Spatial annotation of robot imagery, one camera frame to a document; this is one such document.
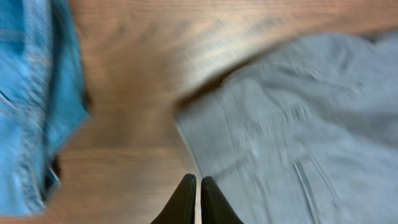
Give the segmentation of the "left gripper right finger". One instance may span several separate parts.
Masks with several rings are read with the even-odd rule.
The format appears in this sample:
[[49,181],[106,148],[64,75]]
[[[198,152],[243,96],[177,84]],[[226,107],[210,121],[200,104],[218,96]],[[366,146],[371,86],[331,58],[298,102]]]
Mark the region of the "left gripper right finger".
[[243,224],[210,176],[201,181],[202,224]]

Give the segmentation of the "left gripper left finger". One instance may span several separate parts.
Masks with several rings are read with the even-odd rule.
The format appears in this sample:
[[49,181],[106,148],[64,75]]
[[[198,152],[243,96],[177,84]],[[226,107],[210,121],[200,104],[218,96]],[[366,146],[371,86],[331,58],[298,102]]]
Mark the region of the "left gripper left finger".
[[194,224],[196,191],[196,177],[193,174],[185,174],[151,224]]

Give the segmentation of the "grey shorts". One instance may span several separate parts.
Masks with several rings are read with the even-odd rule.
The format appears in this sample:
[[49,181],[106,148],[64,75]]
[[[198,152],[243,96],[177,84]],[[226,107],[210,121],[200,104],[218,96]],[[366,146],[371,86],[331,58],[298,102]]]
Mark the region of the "grey shorts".
[[397,222],[397,32],[282,44],[176,124],[244,223]]

